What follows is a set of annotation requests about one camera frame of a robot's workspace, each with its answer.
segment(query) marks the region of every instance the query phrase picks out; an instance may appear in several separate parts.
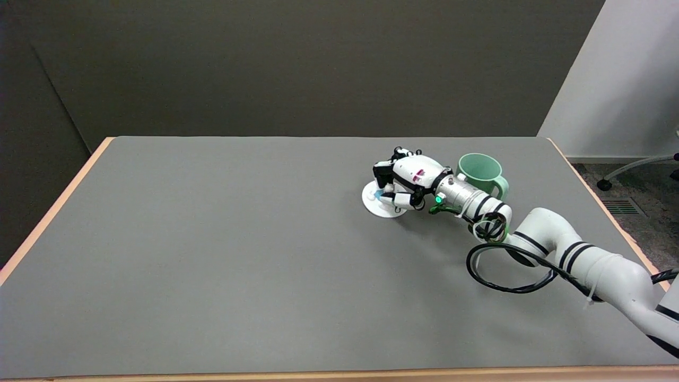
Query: wooden table edge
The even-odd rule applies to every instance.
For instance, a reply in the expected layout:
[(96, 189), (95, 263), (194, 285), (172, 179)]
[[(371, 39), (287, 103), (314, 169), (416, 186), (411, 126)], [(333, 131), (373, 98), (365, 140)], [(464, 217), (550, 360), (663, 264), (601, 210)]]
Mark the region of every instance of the wooden table edge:
[(7, 278), (19, 265), (19, 262), (23, 260), (28, 251), (31, 250), (33, 244), (35, 244), (47, 226), (50, 225), (50, 222), (52, 222), (54, 216), (56, 216), (61, 207), (64, 206), (73, 191), (76, 189), (76, 187), (78, 187), (82, 179), (85, 177), (85, 175), (87, 175), (92, 166), (94, 166), (94, 163), (99, 159), (104, 150), (106, 150), (106, 147), (108, 147), (113, 140), (113, 137), (108, 137), (104, 139), (103, 142), (101, 142), (99, 147), (97, 147), (87, 162), (85, 162), (85, 165), (80, 169), (80, 171), (78, 171), (78, 174), (76, 174), (73, 180), (71, 180), (71, 183), (69, 183), (64, 192), (59, 195), (59, 197), (56, 199), (56, 202), (54, 202), (43, 218), (40, 219), (40, 222), (38, 222), (35, 228), (31, 231), (30, 235), (26, 238), (26, 240), (24, 240), (16, 252), (14, 252), (14, 255), (12, 255), (12, 257), (7, 261), (7, 264), (5, 264), (2, 269), (0, 269), (0, 287), (5, 283), (5, 281), (7, 281)]
[[(97, 147), (85, 165), (78, 171), (64, 192), (57, 198), (49, 211), (43, 216), (38, 225), (31, 231), (24, 243), (16, 250), (7, 264), (0, 269), (0, 287), (10, 276), (19, 262), (26, 256), (42, 232), (50, 224), (54, 216), (66, 203), (82, 179), (90, 171), (94, 163), (106, 150), (115, 137), (108, 137)], [(599, 197), (585, 183), (580, 174), (570, 165), (564, 153), (553, 140), (547, 138), (561, 157), (568, 163), (573, 173), (580, 179), (584, 187), (597, 201), (597, 204), (608, 216), (613, 225), (620, 231), (623, 238), (641, 259), (651, 273), (658, 269), (646, 257), (634, 239), (626, 233), (613, 218)], [(663, 283), (667, 290), (669, 283)], [(232, 382), (232, 381), (579, 381), (583, 379), (617, 379), (617, 380), (652, 380), (676, 379), (679, 381), (679, 365), (648, 365), (648, 366), (552, 366), (529, 368), (456, 368), (456, 369), (419, 369), (419, 370), (385, 370), (385, 371), (355, 371), (355, 372), (284, 372), (284, 373), (245, 373), (245, 374), (185, 374), (185, 375), (107, 375), (90, 377), (50, 377), (27, 379), (0, 379), (2, 382)]]
[(338, 372), (263, 372), (242, 374), (106, 375), (4, 379), (3, 382), (462, 382), (462, 381), (679, 381), (679, 365), (553, 366), (538, 368), (457, 368)]

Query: chair leg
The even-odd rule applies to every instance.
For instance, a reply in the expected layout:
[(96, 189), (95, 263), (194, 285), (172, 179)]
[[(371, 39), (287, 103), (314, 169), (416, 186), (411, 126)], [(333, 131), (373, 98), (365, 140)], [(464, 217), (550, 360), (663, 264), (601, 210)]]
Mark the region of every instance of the chair leg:
[[(610, 190), (612, 184), (610, 182), (610, 179), (617, 176), (620, 173), (624, 173), (625, 171), (629, 169), (633, 169), (634, 167), (641, 166), (642, 164), (650, 164), (650, 163), (657, 163), (657, 162), (664, 162), (666, 160), (679, 160), (679, 153), (674, 154), (674, 155), (665, 155), (665, 156), (651, 156), (650, 158), (645, 158), (641, 160), (637, 160), (636, 162), (630, 163), (626, 166), (622, 166), (621, 168), (613, 171), (612, 173), (606, 175), (601, 179), (600, 181), (597, 182), (596, 186), (601, 190), (601, 191), (608, 191)], [(672, 179), (676, 179), (675, 176), (679, 175), (674, 175), (672, 173)]]

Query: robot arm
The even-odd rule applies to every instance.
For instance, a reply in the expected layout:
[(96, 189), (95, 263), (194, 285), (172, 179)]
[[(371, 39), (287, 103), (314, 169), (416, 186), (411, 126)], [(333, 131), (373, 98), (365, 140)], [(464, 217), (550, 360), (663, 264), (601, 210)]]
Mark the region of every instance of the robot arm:
[[(654, 283), (675, 277), (678, 269), (650, 276), (644, 267), (622, 255), (584, 242), (566, 219), (544, 208), (533, 209), (510, 234), (507, 227), (512, 218), (511, 208), (467, 183), (464, 176), (455, 177), (449, 171), (440, 172), (440, 176), (425, 188), (410, 187), (412, 193), (395, 192), (394, 166), (405, 167), (399, 165), (403, 163), (400, 160), (413, 162), (416, 159), (418, 167), (424, 163), (433, 163), (437, 169), (440, 167), (428, 157), (421, 156), (422, 160), (410, 158), (421, 153), (420, 150), (413, 153), (397, 147), (390, 160), (376, 163), (373, 174), (379, 190), (375, 197), (398, 208), (421, 209), (424, 206), (423, 190), (435, 194), (438, 205), (430, 209), (430, 213), (454, 212), (456, 217), (470, 224), (475, 237), (486, 242), (472, 249), (467, 258), (474, 279), (504, 292), (528, 293), (560, 275), (587, 294), (590, 302), (604, 301), (614, 306), (653, 342), (679, 358), (679, 286), (670, 288), (658, 304), (654, 302), (653, 293)], [(473, 259), (490, 247), (505, 248), (512, 258), (526, 266), (548, 266), (550, 273), (537, 284), (527, 285), (528, 288), (490, 284), (470, 268), (475, 262)], [(545, 260), (551, 252), (555, 252), (556, 264)]]
[(590, 291), (590, 300), (596, 293), (679, 358), (679, 288), (670, 288), (656, 304), (643, 266), (582, 241), (566, 219), (548, 209), (533, 209), (504, 243), (540, 257), (555, 252), (555, 263)]

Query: white disk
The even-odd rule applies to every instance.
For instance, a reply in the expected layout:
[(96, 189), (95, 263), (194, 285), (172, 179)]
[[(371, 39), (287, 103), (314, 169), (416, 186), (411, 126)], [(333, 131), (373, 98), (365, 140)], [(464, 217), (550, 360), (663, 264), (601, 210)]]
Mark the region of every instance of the white disk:
[[(363, 205), (368, 209), (368, 211), (381, 218), (397, 218), (405, 213), (406, 210), (402, 208), (397, 209), (395, 206), (382, 203), (379, 199), (377, 199), (375, 197), (375, 192), (377, 190), (379, 190), (378, 184), (374, 180), (366, 184), (363, 188), (361, 198), (363, 199)], [(394, 192), (404, 191), (405, 188), (403, 188), (403, 186), (400, 184), (394, 184)]]

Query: table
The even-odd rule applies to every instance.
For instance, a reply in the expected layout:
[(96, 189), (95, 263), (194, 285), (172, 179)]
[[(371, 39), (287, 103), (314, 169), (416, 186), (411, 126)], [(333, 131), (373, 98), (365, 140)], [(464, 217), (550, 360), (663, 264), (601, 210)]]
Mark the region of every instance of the table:
[[(565, 281), (530, 295), (475, 283), (461, 221), (368, 213), (371, 166), (397, 145), (451, 165), (491, 154), (513, 228), (550, 208), (655, 272), (547, 139), (118, 137), (0, 273), (0, 379), (679, 376)], [(483, 267), (507, 285), (540, 274), (508, 256)]]

